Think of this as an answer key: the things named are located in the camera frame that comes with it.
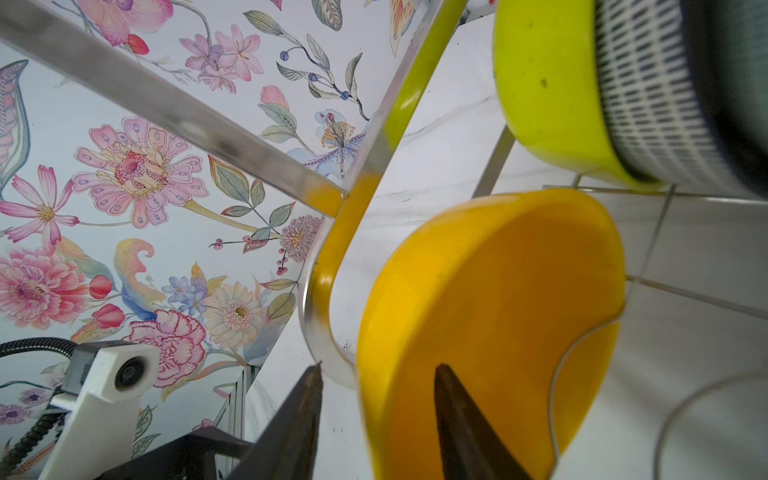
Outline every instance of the white tile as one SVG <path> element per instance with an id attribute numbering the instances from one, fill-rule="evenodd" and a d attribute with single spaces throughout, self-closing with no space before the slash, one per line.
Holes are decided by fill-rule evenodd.
<path id="1" fill-rule="evenodd" d="M 768 310 L 768 207 L 675 198 L 647 278 Z"/>
<path id="2" fill-rule="evenodd" d="M 765 367 L 766 341 L 765 321 L 641 286 L 554 480 L 649 480 L 656 436 L 675 405 L 711 382 Z M 731 427 L 750 421 L 733 405 L 727 413 Z"/>
<path id="3" fill-rule="evenodd" d="M 621 235 L 627 273 L 638 275 L 648 254 L 664 198 L 626 194 L 590 195 L 608 210 Z"/>

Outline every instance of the green leaf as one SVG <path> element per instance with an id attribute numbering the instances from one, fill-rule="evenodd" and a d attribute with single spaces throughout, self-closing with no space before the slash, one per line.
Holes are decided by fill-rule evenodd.
<path id="1" fill-rule="evenodd" d="M 149 428 L 152 423 L 152 408 L 147 405 L 147 408 L 139 415 L 139 421 L 136 423 L 136 432 L 134 433 L 134 441 L 138 440 Z"/>
<path id="2" fill-rule="evenodd" d="M 29 123 L 18 78 L 29 63 L 19 60 L 0 68 L 0 200 L 2 191 L 29 157 Z"/>
<path id="3" fill-rule="evenodd" d="M 221 214 L 226 215 L 227 217 L 242 217 L 249 212 L 250 207 L 245 207 L 244 205 L 234 205 L 232 207 L 225 208 Z"/>
<path id="4" fill-rule="evenodd" d="M 253 232 L 253 235 L 250 237 L 254 240 L 269 240 L 271 231 L 272 229 L 269 227 L 261 227 L 259 230 Z"/>
<path id="5" fill-rule="evenodd" d="M 290 130 L 287 127 L 284 127 L 283 125 L 270 125 L 269 127 L 265 128 L 259 136 L 269 141 L 273 141 L 276 144 L 282 144 L 284 141 L 289 140 L 290 138 L 294 138 L 296 136 L 296 132 Z"/>
<path id="6" fill-rule="evenodd" d="M 206 288 L 208 288 L 208 295 L 210 295 L 215 289 L 219 288 L 221 284 L 224 283 L 226 278 L 226 275 L 222 275 L 208 280 L 205 284 Z"/>
<path id="7" fill-rule="evenodd" d="M 268 35 L 281 36 L 284 32 L 283 27 L 278 25 L 274 18 L 264 12 L 251 10 L 249 12 L 244 12 L 243 15 L 245 15 L 245 18 L 248 19 L 251 25 Z"/>
<path id="8" fill-rule="evenodd" d="M 59 362 L 55 363 L 51 366 L 47 366 L 43 369 L 41 374 L 48 374 L 48 375 L 64 375 L 67 372 L 67 366 L 69 365 L 69 360 L 66 362 Z"/>
<path id="9" fill-rule="evenodd" d="M 62 237 L 56 243 L 56 253 L 64 257 L 65 261 L 73 262 L 77 265 L 78 273 L 84 273 L 88 278 L 94 278 L 99 275 L 106 276 L 112 282 L 113 288 L 116 288 L 114 277 L 109 268 L 102 262 L 90 258 L 77 244 L 67 237 Z"/>
<path id="10" fill-rule="evenodd" d="M 269 290 L 285 290 L 289 286 L 294 285 L 296 285 L 296 281 L 288 280 L 287 278 L 279 278 L 277 280 L 272 280 L 271 282 L 261 284 L 261 286 Z"/>
<path id="11" fill-rule="evenodd" d="M 134 443 L 133 452 L 131 453 L 131 458 L 136 458 L 142 453 L 146 452 L 149 448 L 149 445 L 152 443 L 152 440 L 155 440 L 157 437 L 159 437 L 159 433 L 154 433 L 152 435 L 147 435 L 142 439 L 138 439 Z"/>
<path id="12" fill-rule="evenodd" d="M 253 206 L 258 207 L 265 197 L 264 184 L 261 183 L 261 180 L 254 180 L 250 186 L 250 201 L 253 202 Z"/>
<path id="13" fill-rule="evenodd" d="M 317 61 L 323 66 L 323 70 L 328 71 L 331 68 L 331 62 L 328 60 L 328 55 L 323 51 L 320 45 L 312 38 L 312 35 L 306 34 L 306 41 L 310 44 L 310 50 Z"/>
<path id="14" fill-rule="evenodd" d="M 259 104 L 259 108 L 278 125 L 282 125 L 291 131 L 296 131 L 296 117 L 290 110 L 280 104 Z"/>
<path id="15" fill-rule="evenodd" d="M 210 162 L 210 174 L 219 190 L 229 198 L 248 203 L 248 180 L 245 175 L 234 167 L 230 167 L 223 161 L 208 155 Z"/>
<path id="16" fill-rule="evenodd" d="M 346 66 L 346 73 L 344 74 L 344 80 L 346 80 L 346 89 L 352 95 L 352 98 L 357 99 L 357 81 L 355 80 L 355 68 L 357 68 L 357 62 L 360 61 L 362 52 L 355 58 L 349 61 Z"/>
<path id="17" fill-rule="evenodd" d="M 286 223 L 291 212 L 293 212 L 294 205 L 296 205 L 296 202 L 272 210 L 272 213 L 270 214 L 270 227 L 279 227 L 283 223 Z"/>
<path id="18" fill-rule="evenodd" d="M 310 81 L 310 93 L 314 98 L 341 98 L 335 91 L 323 91 Z"/>
<path id="19" fill-rule="evenodd" d="M 282 76 L 291 81 L 296 81 L 300 78 L 308 79 L 310 77 L 310 73 L 308 71 L 293 70 L 288 67 L 283 67 L 280 63 L 277 63 L 277 69 L 280 70 Z"/>
<path id="20" fill-rule="evenodd" d="M 290 41 L 296 46 L 299 46 L 299 47 L 302 46 L 300 41 L 296 40 L 294 37 L 289 35 L 288 32 L 285 30 L 283 30 L 283 34 L 281 35 L 281 37 L 285 38 L 287 41 Z"/>
<path id="21" fill-rule="evenodd" d="M 333 30 L 341 30 L 341 0 L 312 0 L 315 15 L 323 23 Z"/>
<path id="22" fill-rule="evenodd" d="M 296 297 L 292 293 L 282 293 L 272 300 L 272 303 L 266 309 L 266 314 L 269 318 L 276 319 L 278 316 L 292 313 L 295 306 Z"/>

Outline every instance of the pink flower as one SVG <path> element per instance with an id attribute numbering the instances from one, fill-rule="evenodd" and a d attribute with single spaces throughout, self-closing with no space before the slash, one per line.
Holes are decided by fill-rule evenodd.
<path id="1" fill-rule="evenodd" d="M 237 93 L 233 79 L 237 78 L 237 74 L 232 71 L 231 68 L 214 68 L 213 65 L 206 65 L 203 68 L 203 73 L 200 75 L 200 79 L 210 86 L 211 90 L 223 90 L 226 88 L 231 94 Z"/>
<path id="2" fill-rule="evenodd" d="M 143 118 L 126 118 L 123 129 L 109 125 L 91 129 L 99 152 L 80 147 L 75 158 L 101 170 L 75 175 L 75 192 L 90 189 L 96 208 L 109 215 L 122 215 L 133 204 L 136 228 L 166 222 L 168 204 L 183 207 L 192 197 L 208 196 L 203 181 L 192 176 L 202 171 L 200 157 L 190 155 L 171 163 L 189 148 L 186 140 Z"/>
<path id="3" fill-rule="evenodd" d="M 56 243 L 61 240 L 61 230 L 59 230 L 58 224 L 61 223 L 62 225 L 73 227 L 80 223 L 80 220 L 72 215 L 56 214 L 67 203 L 69 196 L 72 195 L 72 180 L 64 186 L 61 198 L 57 201 L 56 175 L 53 168 L 46 168 L 40 165 L 38 167 L 38 178 L 40 179 L 40 186 L 42 187 L 43 195 L 45 195 L 45 200 L 40 197 L 38 191 L 29 182 L 17 175 L 13 177 L 13 187 L 24 198 L 29 200 L 34 207 L 14 204 L 13 202 L 0 202 L 0 212 L 11 217 L 34 218 L 35 220 L 20 227 L 11 228 L 6 234 L 10 240 L 16 243 L 42 228 L 43 251 L 51 255 L 56 250 Z"/>
<path id="4" fill-rule="evenodd" d="M 13 425 L 24 422 L 29 411 L 18 405 L 8 405 L 0 408 L 0 425 Z"/>
<path id="5" fill-rule="evenodd" d="M 104 275 L 97 275 L 88 284 L 88 291 L 96 300 L 103 300 L 112 291 L 112 282 Z"/>
<path id="6" fill-rule="evenodd" d="M 286 256 L 297 262 L 306 260 L 322 223 L 321 219 L 312 215 L 303 215 L 291 220 L 288 226 L 283 228 L 283 238 L 280 239 L 280 246 L 285 249 Z"/>
<path id="7" fill-rule="evenodd" d="M 206 429 L 206 428 L 212 427 L 212 426 L 214 426 L 214 421 L 213 420 L 203 419 L 203 421 L 200 422 L 199 425 L 195 425 L 194 427 L 192 427 L 192 431 L 194 432 L 195 430 Z"/>
<path id="8" fill-rule="evenodd" d="M 94 312 L 93 317 L 100 329 L 113 329 L 123 324 L 125 313 L 120 307 L 108 303 Z"/>
<path id="9" fill-rule="evenodd" d="M 221 45 L 209 46 L 208 40 L 199 33 L 194 36 L 194 41 L 191 41 L 189 38 L 179 38 L 179 42 L 181 42 L 184 48 L 193 53 L 185 64 L 187 68 L 192 70 L 202 71 L 206 65 L 211 65 L 214 68 L 217 67 L 218 63 L 216 63 L 216 60 L 219 59 L 224 51 Z"/>
<path id="10" fill-rule="evenodd" d="M 261 89 L 261 103 L 278 104 L 285 107 L 286 110 L 290 110 L 285 95 L 276 85 L 267 85 Z"/>
<path id="11" fill-rule="evenodd" d="M 0 258 L 0 311 L 16 326 L 45 330 L 85 311 L 88 286 L 77 265 L 42 250 L 12 250 Z"/>
<path id="12" fill-rule="evenodd" d="M 220 31 L 216 32 L 216 40 L 224 48 L 224 53 L 219 58 L 222 67 L 234 67 L 237 76 L 245 81 L 250 81 L 250 72 L 264 73 L 259 59 L 253 54 L 261 45 L 259 35 L 250 35 L 243 40 L 243 32 L 232 25 L 232 38 Z"/>
<path id="13" fill-rule="evenodd" d="M 131 334 L 123 338 L 133 343 L 158 347 L 160 371 L 154 386 L 171 386 L 190 375 L 203 362 L 205 329 L 200 322 L 176 310 L 155 310 L 157 320 L 131 323 Z"/>
<path id="14" fill-rule="evenodd" d="M 128 43 L 131 29 L 153 33 L 174 14 L 169 0 L 75 0 L 112 45 Z"/>

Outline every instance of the metal wire rack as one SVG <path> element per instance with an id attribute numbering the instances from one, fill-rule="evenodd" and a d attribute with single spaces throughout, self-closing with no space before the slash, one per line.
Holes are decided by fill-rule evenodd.
<path id="1" fill-rule="evenodd" d="M 308 347 L 315 360 L 323 361 L 325 373 L 342 385 L 354 386 L 356 379 L 353 359 L 336 345 L 330 332 L 328 307 L 333 281 L 346 247 L 349 246 L 356 231 L 356 226 L 362 219 L 379 180 L 402 138 L 440 54 L 461 20 L 465 5 L 466 0 L 432 0 L 425 19 L 419 26 L 382 101 L 378 114 L 368 126 L 369 134 L 359 149 L 356 162 L 341 186 L 298 164 L 240 125 L 167 82 L 156 78 L 145 69 L 134 65 L 127 58 L 90 38 L 75 26 L 69 25 L 65 20 L 34 2 L 29 0 L 0 2 L 0 38 L 106 98 L 179 134 L 192 144 L 229 161 L 325 214 L 326 222 L 321 234 L 325 237 L 324 244 L 332 248 L 323 249 L 321 252 L 323 242 L 316 242 L 307 259 L 307 263 L 313 265 L 313 268 L 306 269 L 303 278 L 300 279 L 303 285 L 299 306 L 300 323 Z M 492 192 L 514 142 L 511 132 L 505 128 L 473 197 L 489 195 Z M 689 198 L 740 205 L 768 205 L 768 201 L 689 194 L 677 192 L 675 186 L 664 193 L 650 194 L 619 188 L 582 187 L 581 178 L 582 176 L 578 174 L 571 185 L 544 185 L 542 188 L 570 187 L 585 193 L 664 197 L 664 205 L 656 219 L 653 236 L 642 260 L 642 267 L 638 275 L 627 276 L 631 286 L 627 290 L 625 305 L 634 298 L 637 286 L 643 285 L 756 318 L 768 319 L 766 311 L 645 278 L 647 265 L 654 252 L 659 233 L 664 226 L 670 205 L 675 199 Z M 610 319 L 603 325 L 585 332 L 563 355 L 560 366 L 553 376 L 550 390 L 550 430 L 557 457 L 559 457 L 559 447 L 551 417 L 551 398 L 559 370 L 570 351 L 583 339 L 619 319 L 620 317 Z M 660 450 L 669 425 L 693 401 L 721 386 L 763 374 L 765 371 L 758 371 L 720 380 L 680 402 L 667 417 L 664 428 L 659 434 L 657 453 L 654 457 L 654 477 L 659 478 Z"/>
<path id="2" fill-rule="evenodd" d="M 473 193 L 472 198 L 484 197 L 486 195 L 491 194 L 493 187 L 496 184 L 496 180 L 501 174 L 502 169 L 507 159 L 509 158 L 511 149 L 514 146 L 514 144 L 515 144 L 514 135 L 512 134 L 512 132 L 510 132 L 510 130 L 507 127 L 505 127 L 498 138 L 498 141 L 494 147 L 494 150 L 491 153 L 491 157 L 488 160 L 488 163 L 482 173 L 482 176 L 480 177 L 480 180 L 478 181 L 478 185 L 475 188 L 475 192 Z M 727 300 L 719 299 L 714 296 L 705 295 L 702 293 L 686 290 L 677 286 L 667 285 L 666 283 L 660 283 L 660 282 L 656 282 L 653 280 L 649 280 L 648 278 L 645 278 L 647 274 L 647 268 L 650 263 L 650 259 L 653 256 L 658 238 L 664 227 L 665 220 L 667 219 L 667 214 L 669 212 L 670 205 L 675 199 L 685 198 L 685 199 L 692 199 L 692 200 L 719 203 L 719 204 L 732 204 L 732 205 L 745 205 L 745 206 L 759 205 L 764 207 L 768 207 L 768 200 L 731 197 L 731 196 L 725 196 L 725 195 L 684 193 L 684 192 L 677 191 L 677 185 L 671 185 L 666 192 L 650 192 L 650 193 L 638 192 L 635 190 L 627 190 L 622 188 L 583 187 L 580 185 L 583 176 L 584 175 L 582 174 L 576 174 L 570 185 L 543 185 L 541 188 L 545 190 L 553 189 L 553 188 L 572 188 L 588 194 L 614 194 L 614 195 L 629 195 L 629 196 L 643 196 L 643 197 L 663 197 L 664 203 L 659 211 L 658 216 L 656 217 L 656 220 L 654 223 L 654 230 L 651 235 L 650 242 L 647 246 L 645 254 L 643 255 L 643 259 L 641 261 L 641 267 L 640 267 L 640 270 L 638 271 L 638 275 L 627 275 L 627 280 L 630 281 L 631 284 L 627 289 L 627 293 L 624 297 L 624 308 L 622 313 L 614 317 L 613 319 L 606 321 L 605 323 L 602 323 L 596 327 L 593 327 L 592 329 L 588 330 L 587 332 L 584 332 L 581 336 L 579 336 L 563 353 L 558 363 L 558 366 L 554 371 L 554 375 L 552 376 L 552 380 L 550 383 L 549 396 L 548 396 L 548 421 L 549 421 L 549 430 L 550 430 L 552 448 L 554 450 L 554 455 L 557 463 L 559 463 L 559 460 L 561 457 L 561 451 L 558 445 L 558 440 L 557 440 L 557 436 L 555 434 L 555 429 L 554 429 L 554 413 L 553 413 L 554 391 L 555 391 L 555 388 L 557 387 L 560 372 L 562 370 L 563 365 L 565 364 L 565 360 L 571 355 L 571 353 L 576 349 L 576 347 L 579 346 L 589 336 L 602 330 L 607 326 L 613 325 L 621 321 L 623 312 L 626 311 L 627 307 L 630 305 L 630 301 L 632 301 L 632 299 L 634 298 L 634 294 L 637 291 L 638 286 L 640 285 L 647 286 L 655 290 L 660 290 L 666 293 L 671 293 L 673 295 L 679 295 L 679 296 L 683 296 L 685 298 L 689 298 L 699 302 L 708 303 L 710 305 L 724 308 L 726 310 L 743 313 L 746 315 L 754 316 L 759 319 L 764 319 L 764 320 L 768 319 L 768 311 L 756 309 L 751 306 L 741 305 L 739 303 L 729 302 Z M 720 389 L 723 389 L 729 386 L 734 386 L 736 384 L 743 383 L 743 382 L 750 382 L 755 379 L 762 379 L 766 376 L 768 376 L 768 369 L 757 369 L 752 372 L 746 372 L 746 373 L 741 373 L 734 376 L 729 376 L 724 379 L 719 379 L 716 382 L 712 382 L 708 385 L 705 385 L 704 387 L 689 394 L 682 401 L 680 401 L 673 408 L 672 412 L 664 419 L 663 425 L 657 435 L 656 443 L 654 446 L 654 459 L 653 459 L 654 480 L 661 480 L 661 457 L 664 451 L 664 445 L 667 442 L 672 425 L 688 409 L 690 409 L 690 407 L 695 402 L 701 400 L 705 396 L 708 396 L 709 394 L 716 392 Z M 555 465 L 555 468 L 553 469 L 553 472 L 551 473 L 551 476 L 554 475 L 554 472 L 557 470 L 557 463 Z"/>

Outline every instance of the stainless steel rod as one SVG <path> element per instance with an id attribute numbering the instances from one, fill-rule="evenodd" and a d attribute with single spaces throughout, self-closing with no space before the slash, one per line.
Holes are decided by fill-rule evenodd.
<path id="1" fill-rule="evenodd" d="M 710 305 L 719 306 L 720 308 L 732 310 L 734 312 L 745 313 L 747 315 L 755 316 L 763 320 L 768 320 L 768 312 L 766 312 L 765 310 L 752 308 L 751 306 L 744 306 L 744 305 L 740 305 L 739 303 L 729 302 L 727 300 L 721 300 L 713 296 L 692 292 L 690 290 L 685 290 L 683 288 L 679 288 L 672 285 L 667 285 L 666 283 L 654 282 L 653 280 L 648 280 L 644 278 L 638 279 L 633 275 L 627 275 L 627 280 L 630 280 L 631 282 L 634 282 L 635 280 L 637 280 L 637 282 L 640 285 L 649 286 L 650 288 L 653 288 L 656 290 L 661 290 L 668 293 L 674 293 L 675 295 L 685 296 L 686 298 L 709 303 Z"/>
<path id="2" fill-rule="evenodd" d="M 576 190 L 588 194 L 621 194 L 621 195 L 642 195 L 645 197 L 666 197 L 666 192 L 637 192 L 624 188 L 605 188 L 605 187 L 573 187 L 572 185 L 544 185 L 545 190 L 551 188 L 575 188 Z M 686 194 L 676 192 L 675 198 L 692 198 L 706 202 L 715 202 L 719 204 L 738 204 L 738 205 L 768 205 L 768 200 L 759 200 L 756 198 L 728 197 L 726 195 L 705 195 L 705 194 Z"/>
<path id="3" fill-rule="evenodd" d="M 498 180 L 498 176 L 502 173 L 504 163 L 506 163 L 507 157 L 509 157 L 509 152 L 512 151 L 514 145 L 515 136 L 505 124 L 504 130 L 502 131 L 502 134 L 498 136 L 496 146 L 491 152 L 491 158 L 488 159 L 488 163 L 485 165 L 485 170 L 483 170 L 480 180 L 478 180 L 472 198 L 486 197 L 491 194 L 493 187 Z"/>
<path id="4" fill-rule="evenodd" d="M 282 151 L 29 0 L 0 1 L 0 39 L 319 212 L 346 192 Z"/>

